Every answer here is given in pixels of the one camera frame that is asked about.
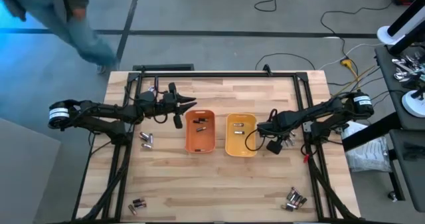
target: plastic tray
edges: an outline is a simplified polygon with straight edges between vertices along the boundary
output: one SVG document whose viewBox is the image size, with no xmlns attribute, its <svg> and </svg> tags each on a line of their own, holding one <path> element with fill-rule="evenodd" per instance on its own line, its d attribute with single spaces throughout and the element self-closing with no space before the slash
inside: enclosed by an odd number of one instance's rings
<svg viewBox="0 0 425 224">
<path fill-rule="evenodd" d="M 196 124 L 193 120 L 207 118 L 208 122 Z M 186 146 L 191 153 L 208 153 L 215 149 L 215 115 L 210 110 L 193 110 L 186 113 Z M 197 128 L 206 130 L 197 132 Z"/>
<path fill-rule="evenodd" d="M 252 114 L 229 114 L 227 116 L 226 152 L 235 157 L 253 157 L 257 152 L 250 151 L 245 146 L 245 139 L 249 133 L 255 130 L 257 119 Z M 235 123 L 243 123 L 243 127 L 233 126 Z M 244 131 L 245 134 L 235 134 L 235 131 Z M 246 141 L 251 149 L 255 148 L 255 134 Z"/>
</svg>

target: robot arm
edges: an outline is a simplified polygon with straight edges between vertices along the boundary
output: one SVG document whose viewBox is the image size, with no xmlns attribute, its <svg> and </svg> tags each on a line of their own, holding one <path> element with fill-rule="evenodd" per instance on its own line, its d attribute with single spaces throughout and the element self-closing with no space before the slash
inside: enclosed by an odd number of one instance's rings
<svg viewBox="0 0 425 224">
<path fill-rule="evenodd" d="M 282 142 L 290 139 L 292 130 L 303 123 L 311 122 L 309 141 L 312 144 L 324 142 L 330 135 L 330 131 L 344 125 L 350 120 L 367 119 L 373 115 L 371 99 L 367 94 L 358 92 L 336 96 L 327 102 L 312 106 L 300 111 L 284 111 L 272 116 L 267 122 L 257 124 L 260 137 L 277 137 L 276 141 L 270 141 L 267 149 L 279 154 Z M 316 119 L 330 116 L 323 122 Z"/>
<path fill-rule="evenodd" d="M 85 128 L 91 132 L 103 132 L 112 144 L 126 144 L 129 141 L 125 123 L 140 124 L 144 118 L 174 113 L 176 128 L 182 128 L 180 115 L 193 107 L 195 98 L 188 98 L 177 93 L 174 83 L 169 84 L 169 92 L 157 100 L 157 94 L 143 92 L 134 100 L 134 104 L 118 106 L 94 103 L 89 100 L 63 100 L 50 106 L 49 128 L 64 131 L 69 127 Z M 115 118 L 107 122 L 98 118 Z"/>
</svg>

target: wooden table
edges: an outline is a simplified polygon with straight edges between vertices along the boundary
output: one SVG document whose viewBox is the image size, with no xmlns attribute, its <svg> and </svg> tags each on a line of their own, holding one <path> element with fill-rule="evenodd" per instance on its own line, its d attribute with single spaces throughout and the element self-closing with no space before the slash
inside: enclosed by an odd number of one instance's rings
<svg viewBox="0 0 425 224">
<path fill-rule="evenodd" d="M 314 104 L 328 100 L 324 72 L 307 73 Z M 128 72 L 111 74 L 105 104 L 122 105 L 127 76 Z M 160 78 L 159 89 L 167 89 L 170 82 L 175 82 L 181 95 L 197 98 L 198 104 L 192 110 L 215 113 L 216 150 L 209 154 L 187 153 L 184 118 L 180 130 L 175 129 L 172 118 L 165 124 L 145 119 L 135 127 L 122 221 L 317 221 L 308 165 L 303 163 L 299 150 L 303 144 L 301 129 L 295 130 L 295 146 L 285 147 L 280 155 L 269 152 L 265 146 L 253 158 L 231 157 L 224 150 L 229 113 L 252 113 L 261 122 L 267 120 L 273 108 L 279 112 L 298 109 L 290 78 Z M 153 79 L 144 78 L 142 91 L 151 85 Z M 141 147 L 137 134 L 142 130 L 155 137 L 151 151 Z M 340 140 L 335 134 L 331 139 Z M 94 147 L 108 140 L 98 136 Z M 104 192 L 113 149 L 112 145 L 106 146 L 91 157 L 77 217 L 87 214 Z M 359 216 L 343 147 L 328 143 L 323 149 L 332 188 Z M 288 212 L 280 209 L 280 205 L 286 203 L 292 186 L 309 200 L 300 210 Z M 111 213 L 115 210 L 117 192 L 116 188 Z M 146 199 L 147 208 L 138 209 L 134 216 L 127 206 L 138 197 Z M 325 203 L 323 190 L 321 199 Z"/>
</svg>

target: jeans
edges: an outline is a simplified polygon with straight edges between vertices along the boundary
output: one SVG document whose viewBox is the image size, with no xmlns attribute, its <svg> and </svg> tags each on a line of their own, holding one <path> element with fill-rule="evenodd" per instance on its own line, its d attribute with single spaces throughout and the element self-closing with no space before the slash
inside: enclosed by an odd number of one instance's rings
<svg viewBox="0 0 425 224">
<path fill-rule="evenodd" d="M 71 17 L 64 23 L 54 11 L 52 0 L 18 0 L 38 21 L 60 39 L 74 47 L 87 62 L 112 66 L 118 62 L 116 54 L 89 26 L 87 19 Z"/>
</svg>

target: concrete floor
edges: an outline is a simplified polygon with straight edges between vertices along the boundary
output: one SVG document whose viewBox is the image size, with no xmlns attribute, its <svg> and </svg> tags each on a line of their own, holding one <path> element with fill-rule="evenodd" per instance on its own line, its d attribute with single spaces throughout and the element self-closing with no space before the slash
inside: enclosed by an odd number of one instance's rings
<svg viewBox="0 0 425 224">
<path fill-rule="evenodd" d="M 131 29 L 182 31 L 277 31 L 328 33 L 320 25 L 324 11 L 356 11 L 359 7 L 385 7 L 389 0 L 277 0 L 275 13 L 253 8 L 262 0 L 139 0 Z M 89 20 L 95 29 L 122 31 L 131 0 L 90 0 Z M 375 33 L 390 24 L 405 7 L 390 6 L 384 11 L 361 11 L 357 15 L 329 14 L 325 23 L 338 33 Z M 0 28 L 42 29 L 29 17 L 26 23 L 12 19 L 0 10 Z M 121 35 L 104 35 L 116 49 Z M 62 142 L 56 165 L 36 216 L 36 223 L 70 218 L 88 157 L 85 130 L 65 132 L 47 128 L 48 106 L 57 100 L 73 98 L 102 101 L 107 77 L 97 76 L 95 67 L 53 35 L 0 34 L 0 117 L 46 134 Z M 347 39 L 345 50 L 361 43 L 377 44 L 376 39 Z M 121 70 L 135 64 L 193 63 L 196 70 L 253 70 L 266 54 L 285 52 L 304 56 L 316 68 L 342 57 L 341 40 L 326 38 L 262 37 L 128 37 Z M 375 64 L 373 47 L 361 47 L 350 57 L 359 72 Z M 263 60 L 272 69 L 309 70 L 304 60 L 292 56 L 273 56 Z M 328 82 L 347 82 L 351 73 L 333 64 L 325 68 Z M 382 76 L 380 71 L 367 80 Z M 337 92 L 338 86 L 330 86 Z M 383 80 L 366 85 L 363 91 L 376 96 L 386 90 Z M 378 104 L 377 121 L 393 111 L 390 99 Z M 367 172 L 352 175 L 362 216 L 373 221 L 424 223 L 408 201 L 392 203 L 387 173 Z"/>
</svg>

